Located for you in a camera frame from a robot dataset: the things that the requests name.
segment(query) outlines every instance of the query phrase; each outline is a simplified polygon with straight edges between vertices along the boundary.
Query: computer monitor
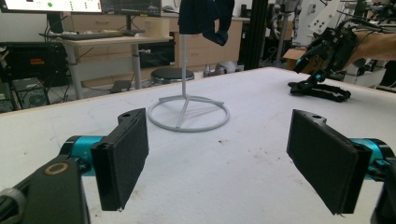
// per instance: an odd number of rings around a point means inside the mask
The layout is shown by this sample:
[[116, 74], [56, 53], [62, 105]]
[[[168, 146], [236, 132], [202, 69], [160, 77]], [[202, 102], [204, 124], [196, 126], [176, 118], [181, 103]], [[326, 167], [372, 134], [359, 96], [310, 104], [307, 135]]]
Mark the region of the computer monitor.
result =
[[101, 13], [100, 0], [0, 0], [5, 13]]
[[101, 0], [105, 14], [161, 17], [162, 0]]

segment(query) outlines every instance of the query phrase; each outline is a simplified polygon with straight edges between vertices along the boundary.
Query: stool seat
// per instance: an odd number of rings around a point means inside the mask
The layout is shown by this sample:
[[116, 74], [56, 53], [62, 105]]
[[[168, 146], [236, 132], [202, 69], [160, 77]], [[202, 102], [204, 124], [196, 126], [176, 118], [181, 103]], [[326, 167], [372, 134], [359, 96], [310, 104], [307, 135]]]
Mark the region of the stool seat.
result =
[[[151, 72], [151, 81], [158, 84], [169, 84], [181, 81], [181, 68], [158, 68]], [[194, 79], [192, 71], [186, 71], [186, 80]]]

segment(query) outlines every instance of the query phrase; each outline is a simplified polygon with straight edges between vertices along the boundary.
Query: hanging garment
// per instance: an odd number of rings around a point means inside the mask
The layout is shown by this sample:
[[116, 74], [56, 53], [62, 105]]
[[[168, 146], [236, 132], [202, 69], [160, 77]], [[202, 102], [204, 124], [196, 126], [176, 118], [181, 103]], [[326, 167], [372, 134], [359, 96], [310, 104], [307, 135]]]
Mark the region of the hanging garment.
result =
[[[180, 33], [203, 34], [206, 39], [224, 46], [228, 40], [234, 4], [234, 0], [182, 0], [178, 18]], [[219, 20], [217, 31], [215, 20]]]

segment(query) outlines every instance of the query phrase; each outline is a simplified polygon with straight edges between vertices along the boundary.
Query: white table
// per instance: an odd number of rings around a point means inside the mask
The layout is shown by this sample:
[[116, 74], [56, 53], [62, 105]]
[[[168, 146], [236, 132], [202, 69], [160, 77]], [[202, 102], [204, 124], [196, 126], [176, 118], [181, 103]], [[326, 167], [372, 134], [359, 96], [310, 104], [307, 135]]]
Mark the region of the white table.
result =
[[[104, 39], [91, 39], [91, 40], [61, 40], [67, 52], [67, 61], [69, 62], [69, 69], [73, 79], [73, 85], [76, 91], [76, 98], [83, 99], [81, 88], [81, 75], [83, 73], [93, 73], [97, 77], [111, 76], [117, 73], [134, 71], [135, 88], [141, 89], [141, 74], [140, 74], [140, 59], [139, 59], [139, 44], [165, 42], [173, 37], [145, 37], [145, 36], [123, 36]], [[108, 65], [106, 61], [97, 61], [93, 63], [78, 63], [75, 56], [75, 48], [94, 48], [102, 46], [115, 46], [115, 45], [131, 45], [132, 46], [132, 61], [128, 62], [127, 59], [116, 59], [113, 64]]]
[[[369, 223], [382, 183], [364, 181], [355, 214], [333, 216], [286, 152], [291, 111], [319, 114], [346, 137], [396, 147], [396, 95], [326, 80], [351, 98], [291, 96], [288, 82], [306, 78], [264, 68], [189, 81], [188, 93], [223, 101], [230, 121], [205, 133], [148, 122], [150, 152], [124, 211], [101, 211], [95, 178], [83, 177], [92, 223]], [[54, 158], [70, 136], [107, 135], [119, 114], [180, 91], [177, 83], [0, 115], [0, 189]]]

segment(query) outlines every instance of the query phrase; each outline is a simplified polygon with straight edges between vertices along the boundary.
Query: electronic equipment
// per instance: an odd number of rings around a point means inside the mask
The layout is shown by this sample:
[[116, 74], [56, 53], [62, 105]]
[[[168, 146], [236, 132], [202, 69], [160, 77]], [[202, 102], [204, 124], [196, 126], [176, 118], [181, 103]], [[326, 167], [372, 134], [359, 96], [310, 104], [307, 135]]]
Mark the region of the electronic equipment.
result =
[[330, 21], [334, 19], [339, 4], [340, 0], [331, 1], [309, 24], [308, 27], [315, 32], [314, 37], [316, 39], [307, 47], [307, 51], [297, 61], [293, 70], [300, 73], [314, 58], [321, 60], [321, 67], [311, 74], [307, 80], [289, 83], [291, 94], [311, 95], [339, 103], [344, 102], [351, 95], [349, 91], [319, 83], [334, 72], [341, 71], [356, 47], [361, 43], [358, 42], [353, 29], [360, 27], [371, 32], [392, 33], [386, 27], [355, 17], [339, 22], [336, 28], [328, 27]]
[[48, 88], [68, 84], [67, 54], [61, 43], [4, 42], [0, 47], [7, 53], [2, 80], [37, 77]]
[[50, 103], [44, 86], [35, 77], [13, 80], [12, 85], [21, 109], [39, 107]]
[[0, 0], [2, 12], [49, 13], [49, 12], [86, 12], [100, 13], [100, 0]]
[[0, 191], [0, 223], [90, 223], [82, 175], [96, 176], [102, 210], [124, 209], [149, 154], [146, 109], [118, 122], [108, 136], [70, 137], [57, 157]]
[[8, 83], [0, 83], [0, 114], [17, 110]]
[[372, 223], [396, 223], [396, 158], [378, 139], [348, 139], [320, 115], [293, 110], [287, 152], [333, 214], [352, 214], [364, 178], [384, 182]]
[[105, 14], [142, 17], [161, 17], [162, 0], [106, 0], [102, 2]]
[[241, 5], [241, 17], [242, 18], [250, 18], [251, 17], [251, 9], [248, 9], [248, 6], [245, 4]]
[[64, 32], [62, 25], [62, 13], [47, 13], [47, 21], [49, 24], [49, 32], [52, 31], [55, 34], [61, 34]]

